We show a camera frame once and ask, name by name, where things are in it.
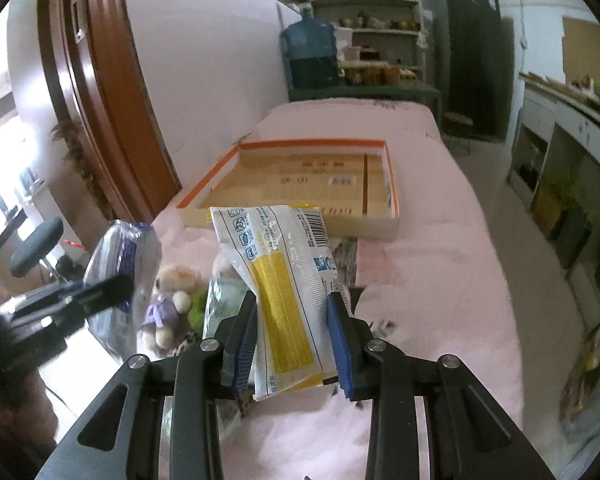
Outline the green metal shelf unit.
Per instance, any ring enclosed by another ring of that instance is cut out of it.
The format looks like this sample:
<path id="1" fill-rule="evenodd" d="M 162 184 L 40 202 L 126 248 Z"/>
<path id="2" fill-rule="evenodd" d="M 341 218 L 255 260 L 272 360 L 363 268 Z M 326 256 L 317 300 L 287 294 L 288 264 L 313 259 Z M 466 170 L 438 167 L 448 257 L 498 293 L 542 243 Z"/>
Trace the green metal shelf unit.
<path id="1" fill-rule="evenodd" d="M 311 0 L 317 18 L 352 30 L 366 56 L 427 78 L 427 32 L 422 0 Z"/>

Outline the blue water jug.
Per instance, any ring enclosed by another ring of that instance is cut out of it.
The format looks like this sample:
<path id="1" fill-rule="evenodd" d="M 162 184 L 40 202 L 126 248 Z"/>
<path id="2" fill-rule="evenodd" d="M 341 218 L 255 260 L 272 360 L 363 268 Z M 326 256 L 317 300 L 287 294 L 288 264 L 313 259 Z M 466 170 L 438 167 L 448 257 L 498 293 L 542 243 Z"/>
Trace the blue water jug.
<path id="1" fill-rule="evenodd" d="M 334 26 L 314 18 L 309 6 L 301 9 L 300 21 L 280 33 L 279 43 L 290 90 L 318 90 L 338 84 Z"/>

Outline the dark green low table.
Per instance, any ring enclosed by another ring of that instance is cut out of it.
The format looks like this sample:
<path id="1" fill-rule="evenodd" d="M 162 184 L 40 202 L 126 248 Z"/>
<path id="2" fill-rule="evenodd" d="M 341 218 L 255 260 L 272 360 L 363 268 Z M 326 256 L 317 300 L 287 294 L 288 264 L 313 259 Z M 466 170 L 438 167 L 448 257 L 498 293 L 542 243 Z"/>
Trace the dark green low table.
<path id="1" fill-rule="evenodd" d="M 360 99 L 416 102 L 427 105 L 437 125 L 442 121 L 441 92 L 418 80 L 403 81 L 397 86 L 337 86 L 324 89 L 289 89 L 290 102 L 326 99 Z"/>

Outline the purple white plastic packet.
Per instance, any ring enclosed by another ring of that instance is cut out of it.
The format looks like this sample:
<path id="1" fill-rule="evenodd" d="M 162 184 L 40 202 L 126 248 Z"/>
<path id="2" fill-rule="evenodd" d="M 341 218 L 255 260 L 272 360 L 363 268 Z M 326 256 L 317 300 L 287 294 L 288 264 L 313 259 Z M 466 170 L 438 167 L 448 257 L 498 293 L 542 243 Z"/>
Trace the purple white plastic packet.
<path id="1" fill-rule="evenodd" d="M 152 226 L 116 220 L 88 262 L 83 281 L 101 287 L 106 300 L 106 307 L 88 318 L 88 330 L 119 362 L 136 352 L 136 332 L 154 290 L 161 259 L 161 243 Z"/>

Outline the white yellow snack packet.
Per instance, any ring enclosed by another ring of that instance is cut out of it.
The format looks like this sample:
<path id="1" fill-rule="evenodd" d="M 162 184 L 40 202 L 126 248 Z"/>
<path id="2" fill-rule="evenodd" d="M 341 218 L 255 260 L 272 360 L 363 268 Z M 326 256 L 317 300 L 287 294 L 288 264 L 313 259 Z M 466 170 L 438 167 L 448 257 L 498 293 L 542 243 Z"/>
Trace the white yellow snack packet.
<path id="1" fill-rule="evenodd" d="M 254 398 L 335 377 L 327 297 L 340 287 L 321 211 L 274 205 L 210 214 L 222 253 L 257 298 Z"/>

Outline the brown wooden door frame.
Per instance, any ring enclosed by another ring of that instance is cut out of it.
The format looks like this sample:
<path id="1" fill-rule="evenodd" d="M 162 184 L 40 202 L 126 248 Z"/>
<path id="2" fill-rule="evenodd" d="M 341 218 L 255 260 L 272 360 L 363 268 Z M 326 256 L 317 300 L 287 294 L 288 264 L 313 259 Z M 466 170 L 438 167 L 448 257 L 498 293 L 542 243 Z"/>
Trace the brown wooden door frame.
<path id="1" fill-rule="evenodd" d="M 126 0 L 38 0 L 56 115 L 71 120 L 116 215 L 154 220 L 178 194 L 148 96 Z"/>

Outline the dark grey refrigerator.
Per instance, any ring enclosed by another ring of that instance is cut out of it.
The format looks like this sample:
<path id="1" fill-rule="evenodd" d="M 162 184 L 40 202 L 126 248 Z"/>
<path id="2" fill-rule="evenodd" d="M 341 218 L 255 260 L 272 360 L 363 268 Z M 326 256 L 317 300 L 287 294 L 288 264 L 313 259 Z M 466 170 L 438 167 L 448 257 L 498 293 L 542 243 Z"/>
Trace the dark grey refrigerator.
<path id="1" fill-rule="evenodd" d="M 430 0 L 442 110 L 470 120 L 468 136 L 502 142 L 506 47 L 498 0 Z"/>

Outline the green white tissue pack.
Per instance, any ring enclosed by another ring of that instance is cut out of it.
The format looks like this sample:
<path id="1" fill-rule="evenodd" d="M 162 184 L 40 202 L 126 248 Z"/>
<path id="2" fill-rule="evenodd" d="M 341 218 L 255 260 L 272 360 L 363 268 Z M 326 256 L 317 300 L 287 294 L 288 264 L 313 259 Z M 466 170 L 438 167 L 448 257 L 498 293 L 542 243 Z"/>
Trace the green white tissue pack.
<path id="1" fill-rule="evenodd" d="M 202 338 L 213 337 L 220 323 L 239 312 L 248 285 L 241 278 L 212 278 L 209 283 Z"/>

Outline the cream teddy bear purple dress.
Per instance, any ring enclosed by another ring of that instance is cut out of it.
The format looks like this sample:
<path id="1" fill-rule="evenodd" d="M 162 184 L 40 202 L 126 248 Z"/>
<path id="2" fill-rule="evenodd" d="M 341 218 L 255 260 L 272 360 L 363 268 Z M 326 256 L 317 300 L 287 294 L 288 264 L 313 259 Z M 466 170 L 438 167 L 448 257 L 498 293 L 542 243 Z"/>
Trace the cream teddy bear purple dress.
<path id="1" fill-rule="evenodd" d="M 166 356 L 183 342 L 199 339 L 204 329 L 205 284 L 201 274 L 188 266 L 163 266 L 138 330 L 138 346 Z"/>

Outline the orange rimmed cardboard box tray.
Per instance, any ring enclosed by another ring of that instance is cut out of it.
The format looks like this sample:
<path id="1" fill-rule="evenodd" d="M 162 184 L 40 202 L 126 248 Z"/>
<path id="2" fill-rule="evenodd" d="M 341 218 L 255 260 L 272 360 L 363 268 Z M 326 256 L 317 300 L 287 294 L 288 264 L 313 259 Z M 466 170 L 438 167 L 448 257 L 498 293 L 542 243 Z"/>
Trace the orange rimmed cardboard box tray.
<path id="1" fill-rule="evenodd" d="M 184 226 L 211 226 L 212 207 L 288 205 L 321 211 L 333 237 L 392 240 L 400 205 L 386 142 L 292 139 L 232 148 L 180 200 Z"/>

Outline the grey kitchen counter cabinet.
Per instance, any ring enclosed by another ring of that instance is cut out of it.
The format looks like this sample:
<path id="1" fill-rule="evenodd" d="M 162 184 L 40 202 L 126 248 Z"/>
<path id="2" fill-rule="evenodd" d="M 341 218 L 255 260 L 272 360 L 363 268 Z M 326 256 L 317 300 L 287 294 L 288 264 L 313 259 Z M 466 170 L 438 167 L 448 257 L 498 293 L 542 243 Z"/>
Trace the grey kitchen counter cabinet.
<path id="1" fill-rule="evenodd" d="M 600 114 L 546 82 L 521 79 L 508 182 L 593 325 L 600 318 Z"/>

